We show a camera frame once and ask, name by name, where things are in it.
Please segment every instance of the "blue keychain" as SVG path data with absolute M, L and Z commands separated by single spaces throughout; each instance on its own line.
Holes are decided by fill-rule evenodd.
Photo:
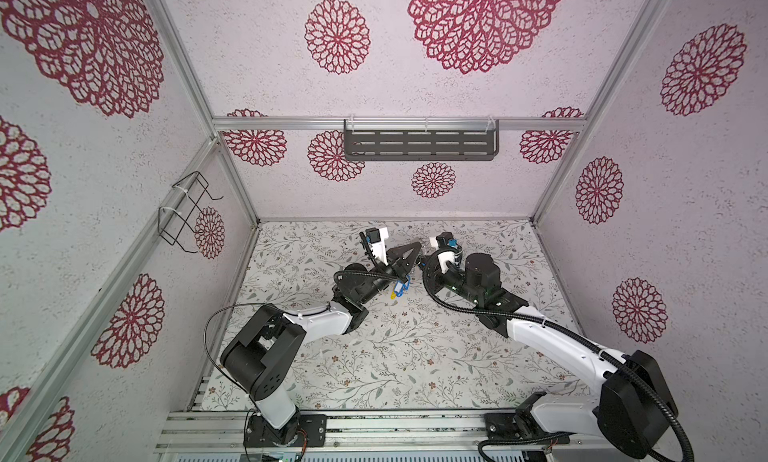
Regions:
M 401 297 L 402 294 L 408 290 L 408 287 L 411 286 L 411 276 L 408 276 L 408 281 L 403 284 L 400 281 L 397 281 L 397 284 L 395 284 L 395 288 L 392 290 L 392 293 L 397 295 L 398 297 Z

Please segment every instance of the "aluminum frame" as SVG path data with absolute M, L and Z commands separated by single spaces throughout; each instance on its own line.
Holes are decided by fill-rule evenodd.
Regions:
M 555 174 L 550 179 L 546 190 L 542 194 L 532 217 L 534 224 L 538 224 L 543 219 L 551 207 L 552 201 L 562 190 L 564 181 L 571 175 L 575 163 L 588 146 L 590 136 L 605 117 L 610 103 L 618 93 L 618 88 L 627 79 L 629 72 L 639 59 L 640 52 L 647 44 L 650 34 L 658 25 L 661 15 L 670 1 L 671 0 L 646 0 L 644 2 L 627 39 L 622 45 L 616 60 L 598 91 L 598 94 L 590 105 L 585 118 L 550 119 L 543 117 L 509 117 L 501 118 L 499 120 L 498 128 L 500 130 L 571 130 L 580 132 L 571 144 L 569 144 L 561 163 L 558 164 Z M 160 38 L 166 46 L 167 55 L 175 65 L 178 76 L 181 78 L 182 85 L 187 91 L 187 96 L 192 102 L 201 124 L 207 128 L 211 137 L 211 140 L 206 141 L 200 150 L 198 150 L 197 154 L 185 170 L 185 175 L 201 168 L 207 163 L 216 147 L 216 141 L 219 140 L 218 131 L 220 130 L 343 130 L 343 121 L 345 117 L 213 117 L 210 111 L 210 106 L 206 101 L 205 94 L 198 83 L 194 68 L 184 50 L 178 36 L 178 31 L 169 16 L 168 8 L 164 1 L 144 0 L 144 3 L 158 28 Z M 355 124 L 358 130 L 388 130 L 392 128 L 418 130 L 424 127 L 428 130 L 483 130 L 484 127 L 487 127 L 487 121 L 487 119 L 481 118 L 370 118 L 357 119 L 355 120 Z M 227 171 L 229 172 L 228 177 L 238 188 L 236 193 L 246 207 L 246 213 L 252 218 L 253 224 L 257 225 L 258 218 L 256 216 L 256 211 L 247 196 L 247 192 L 242 184 L 242 179 L 239 177 L 236 167 L 232 163 L 231 156 L 227 154 L 227 157 L 229 163 L 225 165 L 229 167 L 229 170 Z M 180 194 L 181 192 L 178 190 L 171 190 L 162 203 L 166 206 L 174 206 L 180 203 L 182 199 L 182 195 Z M 155 231 L 155 222 L 154 217 L 149 219 L 139 237 L 137 237 L 134 243 L 130 246 L 128 252 L 120 260 L 118 266 L 110 274 L 108 280 L 102 287 L 102 290 L 93 299 L 73 330 L 64 340 L 62 345 L 60 345 L 52 360 L 46 364 L 42 374 L 34 382 L 29 395 L 22 402 L 22 406 L 19 408 L 14 418 L 10 419 L 2 436 L 0 436 L 0 460 L 19 460 L 24 457 L 26 449 L 37 436 L 44 422 L 48 418 L 48 415 L 52 412 L 58 398 L 61 396 L 61 392 L 66 387 L 67 380 L 69 380 L 76 369 L 78 362 L 84 354 L 88 352 L 92 343 L 98 337 L 102 326 L 114 313 L 114 310 L 116 310 L 122 300 L 123 294 L 128 290 L 129 285 L 138 274 L 141 266 L 151 255 L 155 244 L 158 243 L 159 237 Z M 353 412 L 353 414 L 349 414 L 349 417 L 351 417 L 349 420 L 365 420 L 365 418 L 360 419 L 360 417 L 369 417 L 368 415 L 361 414 L 360 411 Z M 389 412 L 389 414 L 409 417 L 409 414 L 412 414 L 413 412 L 415 411 L 394 410 Z M 206 413 L 196 413 L 193 416 L 193 413 L 189 412 L 171 413 L 169 414 L 169 419 L 176 417 L 186 419 L 187 422 L 190 423 L 195 423 L 197 421 L 205 422 L 206 415 L 204 414 Z M 226 413 L 226 416 L 238 417 L 238 414 L 240 417 L 239 423 L 242 424 L 244 422 L 243 418 L 245 413 Z M 207 422 L 212 428 L 204 429 L 203 432 L 198 432 L 194 435 L 184 434 L 183 430 L 178 431 L 179 433 L 173 433 L 172 430 L 164 430 L 161 439 L 162 437 L 171 435 L 171 439 L 174 440 L 173 444 L 176 444 L 180 440 L 180 436 L 191 435 L 189 440 L 195 442 L 192 444 L 185 444 L 185 447 L 202 443 L 204 436 L 211 436 L 213 439 L 209 440 L 217 440 L 217 443 L 220 443 L 220 441 L 225 438 L 230 438 L 231 440 L 231 437 L 227 435 L 227 433 L 219 432 L 217 424 L 210 424 L 210 422 L 213 421 L 213 418 L 218 417 L 221 419 L 222 416 L 220 414 L 210 414 L 210 416 L 207 417 Z M 418 419 L 429 419 L 429 415 L 419 415 Z M 363 428 L 362 426 L 357 429 L 380 430 L 380 428 Z M 208 434 L 206 430 L 213 430 L 216 434 Z M 427 435 L 421 438 L 421 442 L 424 442 L 424 444 L 420 444 L 415 433 L 412 431 L 408 432 L 408 435 L 405 437 L 403 434 L 397 434 L 395 432 L 365 432 L 363 434 L 371 435 L 369 439 L 373 439 L 374 441 L 365 441 L 365 437 L 358 437 L 356 450 L 362 448 L 371 450 L 371 448 L 382 447 L 386 447 L 384 450 L 392 447 L 401 448 L 404 443 L 411 445 L 416 444 L 420 450 L 444 450 L 446 448 L 446 443 L 448 443 L 449 447 L 456 446 L 457 448 L 471 448 L 474 445 L 473 442 L 476 440 L 475 436 L 478 435 L 473 434 L 469 438 L 462 436 L 463 440 L 457 443 L 456 440 L 461 438 L 454 438 L 452 441 L 454 445 L 451 446 L 450 437 L 455 436 L 445 436 L 448 438 L 448 441 L 442 441 L 442 437 L 447 433 L 448 431 L 428 432 Z M 351 436 L 339 436 L 338 441 L 340 442 L 340 446 L 332 449 L 344 450 L 346 448 L 345 444 L 348 444 L 345 442 L 345 437 L 349 439 Z M 228 444 L 231 449 L 238 448 L 238 445 L 234 442 L 229 442 Z M 590 437 L 580 437 L 578 445 L 586 448 L 605 447 L 606 445 L 610 446 L 604 439 Z
M 264 217 L 262 222 L 411 222 L 418 220 L 434 221 L 435 217 Z M 530 216 L 501 217 L 440 217 L 441 221 L 457 220 L 531 220 Z
M 565 148 L 557 169 L 555 169 L 546 189 L 536 204 L 536 209 L 532 215 L 534 225 L 539 224 L 549 212 L 552 203 L 560 194 L 584 151 L 589 147 L 592 134 L 597 130 L 608 113 L 611 103 L 616 99 L 619 89 L 629 77 L 634 64 L 638 62 L 643 49 L 648 44 L 650 36 L 658 26 L 671 1 L 645 0 L 643 2 L 643 6 L 635 17 L 616 59 L 611 65 L 605 80 L 600 85 L 600 89 L 590 104 L 589 109 L 587 109 L 586 126 L 581 132 L 574 134 L 573 139 Z
M 313 453 L 388 450 L 476 450 L 486 439 L 483 416 L 510 409 L 303 410 L 329 416 L 326 444 Z M 243 452 L 246 412 L 171 412 L 155 454 Z M 541 450 L 546 444 L 515 445 L 515 450 Z M 571 436 L 569 450 L 613 449 L 604 438 Z M 508 450 L 494 446 L 488 451 Z M 300 448 L 280 448 L 283 453 Z
M 575 310 L 575 306 L 571 304 L 571 299 L 568 296 L 568 293 L 565 290 L 565 284 L 563 284 L 563 278 L 560 275 L 560 271 L 558 269 L 558 266 L 554 263 L 554 260 L 552 259 L 552 254 L 549 250 L 547 250 L 547 245 L 544 244 L 544 237 L 542 237 L 541 231 L 539 231 L 538 227 L 531 222 L 531 226 L 533 229 L 533 234 L 536 235 L 536 239 L 538 240 L 539 247 L 542 248 L 542 252 L 544 253 L 544 258 L 549 262 L 549 269 L 552 271 L 552 276 L 554 277 L 554 281 L 558 284 L 558 288 L 560 289 L 560 295 L 563 296 L 563 301 L 565 301 L 565 306 L 568 307 L 568 310 L 571 311 L 571 317 L 574 320 L 574 323 L 576 323 L 576 332 L 580 333 L 581 335 L 584 335 L 584 326 L 581 325 L 581 320 L 579 320 L 579 313 Z
M 259 241 L 260 232 L 261 227 L 251 227 L 250 234 L 248 235 L 248 242 L 245 245 L 243 253 L 240 255 L 240 260 L 237 263 L 237 270 L 235 271 L 235 275 L 232 277 L 229 290 L 227 290 L 226 297 L 224 299 L 226 301 L 224 307 L 237 303 L 237 298 L 240 296 L 240 288 L 243 286 L 243 280 L 245 280 L 246 273 L 248 272 L 250 258 L 254 254 L 254 249 L 256 248 L 256 244 Z M 229 323 L 233 310 L 234 308 L 231 308 L 227 311 L 224 311 L 224 313 L 219 314 L 219 321 L 215 325 L 216 329 L 213 331 L 213 336 L 208 337 L 209 343 L 207 349 L 208 352 L 210 352 L 214 357 L 214 360 L 216 359 L 216 353 L 221 347 L 221 342 L 224 340 L 224 336 L 226 334 L 226 326 Z M 195 380 L 204 379 L 205 375 L 210 374 L 213 370 L 214 367 L 211 365 L 208 358 L 206 358 L 203 367 L 200 369 L 200 372 L 198 372 L 197 378 Z M 187 405 L 187 410 L 190 410 L 193 406 L 195 406 L 197 403 L 197 397 L 197 391 L 192 393 L 192 399 Z
M 483 131 L 498 122 L 499 130 L 572 130 L 586 125 L 584 118 L 553 117 L 225 117 L 216 116 L 217 130 L 440 130 Z
M 214 127 L 210 105 L 200 86 L 199 79 L 192 67 L 187 51 L 181 43 L 178 29 L 176 28 L 173 19 L 170 18 L 170 12 L 168 11 L 168 6 L 166 5 L 165 0 L 143 1 L 152 17 L 155 28 L 158 30 L 160 39 L 163 41 L 165 54 L 168 56 L 168 59 L 170 59 L 172 65 L 176 69 L 178 77 L 181 79 L 181 85 L 187 93 L 187 98 L 194 108 L 198 121 L 205 127 L 209 137 L 221 143 L 221 147 L 224 149 L 222 152 L 227 160 L 225 164 L 227 178 L 235 188 L 235 193 L 237 194 L 240 203 L 245 208 L 251 224 L 257 225 L 259 218 L 258 214 L 256 214 L 254 204 L 248 196 L 248 192 L 243 184 L 243 179 L 240 177 L 232 160 L 232 155 L 229 154 L 229 150 L 226 150 L 226 145 L 221 140 L 218 130 Z

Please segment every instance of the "floral tablecloth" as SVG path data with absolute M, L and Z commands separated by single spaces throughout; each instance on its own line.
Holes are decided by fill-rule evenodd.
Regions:
M 547 317 L 576 329 L 535 234 L 525 221 L 268 222 L 261 227 L 238 303 L 308 308 L 332 296 L 332 274 L 351 262 L 367 267 L 358 232 L 389 227 L 387 247 L 451 231 L 464 254 L 486 252 L 502 284 Z M 286 377 L 299 408 L 515 407 L 535 390 L 588 394 L 580 380 L 528 346 L 503 338 L 465 314 L 437 306 L 416 269 L 400 298 L 380 294 L 354 332 L 304 346 Z M 440 292 L 445 300 L 463 303 Z M 258 307 L 236 308 L 223 349 Z M 196 410 L 246 410 L 248 397 L 217 371 Z

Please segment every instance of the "white textured wall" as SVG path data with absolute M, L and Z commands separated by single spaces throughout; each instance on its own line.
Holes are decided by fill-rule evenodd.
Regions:
M 587 336 L 659 361 L 697 460 L 762 460 L 768 450 L 767 4 L 674 0 L 541 225 Z M 731 78 L 733 52 L 723 65 L 731 70 L 711 74 L 731 80 L 726 92 L 675 115 L 660 94 L 667 67 L 688 40 L 721 24 L 744 34 L 744 64 Z M 703 47 L 698 60 L 723 46 Z M 622 197 L 612 216 L 590 224 L 576 186 L 599 157 L 618 164 Z M 634 309 L 614 294 L 635 278 L 662 302 L 633 298 L 645 312 L 629 326 Z M 676 451 L 666 455 L 679 460 Z
M 259 217 L 526 217 L 536 207 L 557 164 L 525 160 L 519 145 L 522 132 L 504 131 L 501 151 L 493 161 L 442 162 L 440 167 L 448 174 L 439 179 L 450 189 L 437 197 L 424 197 L 413 189 L 412 182 L 427 162 L 365 162 L 352 179 L 323 178 L 308 157 L 316 135 L 312 131 L 285 132 L 285 155 L 272 166 L 235 157 Z M 450 167 L 452 174 L 443 166 Z
M 206 258 L 160 242 L 140 270 L 157 281 L 162 291 L 164 316 L 157 341 L 127 367 L 100 364 L 93 356 L 82 362 L 65 391 L 75 410 L 75 434 L 67 460 L 147 460 L 168 412 L 186 409 L 200 383 L 203 326 L 210 314 L 225 305 L 250 232 L 218 158 L 201 171 L 210 182 L 211 194 L 224 196 L 200 200 L 201 207 L 213 207 L 220 214 L 224 246 L 215 258 Z M 189 210 L 189 203 L 182 206 L 182 213 Z M 192 226 L 196 218 L 197 211 L 190 219 Z M 182 237 L 186 248 L 197 250 L 188 230 Z M 211 326 L 212 336 L 216 321 Z
M 510 20 L 530 23 L 535 32 L 531 46 L 511 60 L 470 49 L 478 66 L 445 68 L 416 36 L 416 19 L 409 14 L 414 0 L 166 1 L 212 110 L 221 116 L 244 115 L 245 109 L 266 116 L 542 116 L 559 107 L 583 112 L 643 2 L 550 0 L 546 10 L 524 14 L 532 17 L 528 20 L 510 15 L 509 7 L 547 4 L 471 0 L 459 9 L 462 0 L 440 0 L 442 8 L 430 7 L 444 11 L 443 22 L 452 27 L 447 32 L 456 35 L 437 44 L 444 54 L 466 52 L 443 49 L 452 44 L 487 43 L 504 50 L 525 45 L 525 35 Z M 451 15 L 457 11 L 466 17 L 461 23 Z M 316 50 L 318 40 L 334 40 L 333 17 L 339 14 L 348 17 L 342 25 L 360 38 L 359 46 L 326 58 L 323 49 Z M 461 29 L 469 20 L 499 14 L 506 18 Z M 424 165 L 417 162 L 368 162 L 353 179 L 321 178 L 307 158 L 316 134 L 281 134 L 280 148 L 251 142 L 258 155 L 238 160 L 260 216 L 529 216 L 557 165 L 557 160 L 536 165 L 524 159 L 521 133 L 505 132 L 496 160 L 449 162 L 454 187 L 437 198 L 422 198 L 411 188 L 412 176 Z
M 342 0 L 365 19 L 369 53 L 349 73 L 330 73 L 312 59 L 305 40 L 305 23 L 322 1 L 167 0 L 213 111 L 225 115 L 249 107 L 272 116 L 540 116 L 559 106 L 583 110 L 643 0 L 559 0 L 552 22 L 530 48 L 508 64 L 466 74 L 427 57 L 414 37 L 411 0 Z M 463 12 L 479 13 L 474 6 Z M 459 39 L 475 42 L 467 34 Z M 514 45 L 512 36 L 502 42 Z
M 0 394 L 29 387 L 205 140 L 170 62 L 132 119 L 76 103 L 0 31 L 0 116 L 47 157 L 36 218 L 0 232 Z

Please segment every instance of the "red flower pattern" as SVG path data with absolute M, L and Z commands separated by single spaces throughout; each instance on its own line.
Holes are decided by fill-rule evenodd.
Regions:
M 0 430 L 5 427 L 28 393 L 29 388 L 14 387 L 0 395 Z
M 411 178 L 413 191 L 424 198 L 437 198 L 448 193 L 456 182 L 456 173 L 450 166 L 430 162 L 419 167 Z
M 163 328 L 165 300 L 157 281 L 141 274 L 101 333 L 91 355 L 100 365 L 127 368 L 149 352 Z
M 529 48 L 560 1 L 411 0 L 408 14 L 427 57 L 447 70 L 488 72 Z
M 744 34 L 733 25 L 712 26 L 688 40 L 661 81 L 667 111 L 688 116 L 711 106 L 738 77 L 744 52 Z
M 213 207 L 200 211 L 194 224 L 194 240 L 206 258 L 216 258 L 224 248 L 224 221 Z
M 69 454 L 69 443 L 74 435 L 73 416 L 74 410 L 69 406 L 69 397 L 62 397 L 58 402 L 58 409 L 45 421 L 43 431 L 27 450 L 27 460 L 61 462 Z
M 328 180 L 340 182 L 357 177 L 365 162 L 351 162 L 344 156 L 344 134 L 338 130 L 324 131 L 310 142 L 306 156 L 315 172 Z
M 111 116 L 149 111 L 163 51 L 142 0 L 0 0 L 5 32 L 40 73 Z
M 304 24 L 312 58 L 331 73 L 349 73 L 368 55 L 371 45 L 366 19 L 345 0 L 324 0 Z
M 227 116 L 266 117 L 250 109 L 238 109 Z M 286 138 L 282 130 L 232 130 L 221 135 L 233 154 L 255 166 L 277 164 L 286 154 Z
M 558 107 L 545 112 L 543 117 L 581 117 L 584 114 L 573 107 Z M 545 164 L 560 159 L 563 150 L 571 141 L 573 132 L 568 130 L 528 130 L 520 140 L 520 153 L 523 158 Z
M 616 287 L 613 306 L 621 331 L 638 342 L 653 342 L 667 328 L 667 305 L 647 280 L 623 281 Z
M 0 232 L 37 216 L 51 193 L 50 179 L 38 144 L 0 116 Z
M 607 157 L 599 157 L 584 168 L 576 185 L 576 207 L 590 224 L 613 217 L 619 208 L 624 182 L 619 165 Z

